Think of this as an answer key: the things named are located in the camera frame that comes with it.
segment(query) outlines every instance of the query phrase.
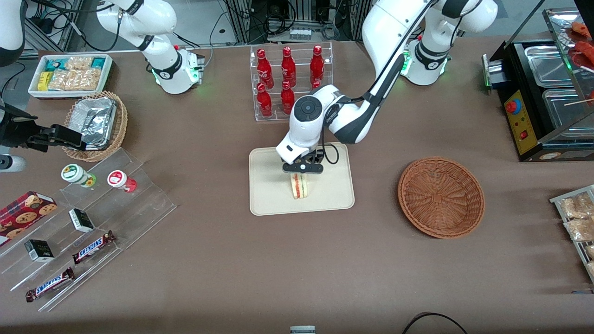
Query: aluminum foil container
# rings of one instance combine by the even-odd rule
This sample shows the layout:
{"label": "aluminum foil container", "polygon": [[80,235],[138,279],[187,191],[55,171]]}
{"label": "aluminum foil container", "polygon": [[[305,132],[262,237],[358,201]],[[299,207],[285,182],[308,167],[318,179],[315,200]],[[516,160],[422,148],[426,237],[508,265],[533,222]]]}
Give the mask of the aluminum foil container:
{"label": "aluminum foil container", "polygon": [[87,150],[104,150],[109,146],[117,106],[108,97],[78,101],[68,128],[83,135]]}

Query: red cookie box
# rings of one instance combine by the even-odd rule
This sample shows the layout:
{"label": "red cookie box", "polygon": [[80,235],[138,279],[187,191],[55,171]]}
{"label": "red cookie box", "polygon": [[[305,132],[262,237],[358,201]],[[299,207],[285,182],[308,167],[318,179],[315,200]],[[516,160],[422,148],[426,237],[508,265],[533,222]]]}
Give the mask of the red cookie box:
{"label": "red cookie box", "polygon": [[6,244],[57,207],[51,197],[28,191],[7,207],[0,209],[0,246]]}

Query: empty wicker basket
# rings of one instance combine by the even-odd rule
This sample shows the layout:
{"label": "empty wicker basket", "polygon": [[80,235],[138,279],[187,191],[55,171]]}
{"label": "empty wicker basket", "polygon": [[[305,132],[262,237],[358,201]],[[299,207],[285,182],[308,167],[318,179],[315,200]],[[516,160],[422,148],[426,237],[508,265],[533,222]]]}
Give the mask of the empty wicker basket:
{"label": "empty wicker basket", "polygon": [[[120,146],[122,146],[122,142],[124,141],[124,137],[126,135],[126,126],[128,125],[128,112],[126,110],[126,106],[116,94],[105,91],[98,94],[85,96],[83,99],[98,99],[100,97],[109,97],[118,104],[115,119],[113,120],[113,131],[110,138],[110,144],[107,149],[102,151],[77,151],[63,147],[66,154],[73,159],[83,160],[86,162],[101,161],[110,156],[113,152],[117,151]],[[74,105],[70,108],[68,115],[66,115],[66,121],[64,121],[64,126],[66,127],[70,123],[70,117],[72,116],[73,110]]]}
{"label": "empty wicker basket", "polygon": [[474,175],[443,157],[411,163],[400,177],[398,201],[413,225],[441,239],[471,233],[485,213],[485,196]]}

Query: acrylic display stand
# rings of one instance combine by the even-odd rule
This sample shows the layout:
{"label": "acrylic display stand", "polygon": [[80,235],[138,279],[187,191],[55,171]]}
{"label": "acrylic display stand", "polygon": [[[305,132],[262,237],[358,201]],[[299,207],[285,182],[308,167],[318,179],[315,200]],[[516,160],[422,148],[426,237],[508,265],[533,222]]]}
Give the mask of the acrylic display stand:
{"label": "acrylic display stand", "polygon": [[[563,209],[560,206],[561,200],[568,198],[568,197],[573,197],[573,196],[581,194],[581,193],[587,193],[588,196],[590,197],[590,200],[592,201],[592,203],[594,203],[594,193],[593,192],[594,192],[594,185],[589,185],[588,187],[584,187],[584,188],[572,191],[570,193],[567,193],[567,194],[564,194],[561,196],[557,196],[555,198],[551,198],[549,200],[551,203],[555,204],[555,207],[557,208],[559,215],[561,215],[561,218],[563,219],[563,226],[565,226],[565,229],[567,229],[567,222],[569,222],[569,219],[567,218],[567,215],[565,214],[565,212],[563,212]],[[571,232],[569,231],[569,229],[567,229],[567,232],[569,233],[570,238],[571,238]],[[574,241],[573,239],[571,241],[576,246],[577,253],[579,254],[580,258],[582,259],[582,263],[584,264],[584,267],[586,266],[586,263],[594,260],[594,259],[591,259],[590,256],[588,256],[588,253],[586,252],[586,247],[594,244],[593,241]],[[594,283],[594,276],[592,276],[592,274],[588,270],[586,270],[586,271],[588,273],[588,276],[590,276],[590,280],[592,281],[592,283]]]}
{"label": "acrylic display stand", "polygon": [[[278,121],[289,119],[289,115],[283,112],[282,101],[280,100],[280,92],[283,90],[283,74],[280,69],[280,64],[283,62],[283,47],[290,46],[291,54],[295,60],[295,68],[297,73],[296,86],[292,88],[295,93],[295,100],[303,95],[311,92],[311,82],[309,80],[309,63],[314,54],[314,46],[320,45],[322,47],[322,58],[324,58],[324,80],[321,85],[333,84],[333,50],[331,42],[324,43],[299,43],[289,45],[260,45],[252,46],[249,50],[249,71],[252,78],[252,95],[254,96],[254,111],[256,121]],[[264,49],[266,51],[266,58],[272,66],[272,78],[274,79],[274,87],[268,89],[270,99],[272,100],[272,117],[264,118],[258,108],[258,100],[256,95],[258,91],[256,85],[260,82],[258,76],[258,57],[256,51]]]}
{"label": "acrylic display stand", "polygon": [[[0,248],[3,283],[10,285],[13,293],[22,295],[23,303],[26,303],[28,290],[72,267],[76,277],[74,281],[63,283],[30,303],[39,311],[49,311],[173,211],[176,206],[141,166],[142,163],[135,157],[119,149],[89,170],[97,177],[92,188],[70,184],[54,194],[52,197],[58,208],[49,218],[36,223]],[[107,184],[108,174],[116,169],[136,180],[138,187],[134,192],[125,193]],[[87,212],[95,226],[92,232],[82,233],[74,229],[68,211],[75,207]],[[75,265],[72,255],[109,230],[117,239]],[[29,239],[47,241],[55,258],[47,263],[31,261],[24,246]]]}

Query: yellow control panel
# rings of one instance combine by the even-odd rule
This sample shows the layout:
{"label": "yellow control panel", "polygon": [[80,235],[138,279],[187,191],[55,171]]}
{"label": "yellow control panel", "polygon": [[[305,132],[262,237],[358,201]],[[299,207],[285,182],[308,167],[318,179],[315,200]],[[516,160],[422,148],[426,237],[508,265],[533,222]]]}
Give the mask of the yellow control panel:
{"label": "yellow control panel", "polygon": [[520,154],[528,152],[538,144],[530,118],[526,112],[522,94],[518,90],[503,104],[510,121],[511,133],[514,135],[516,147]]}

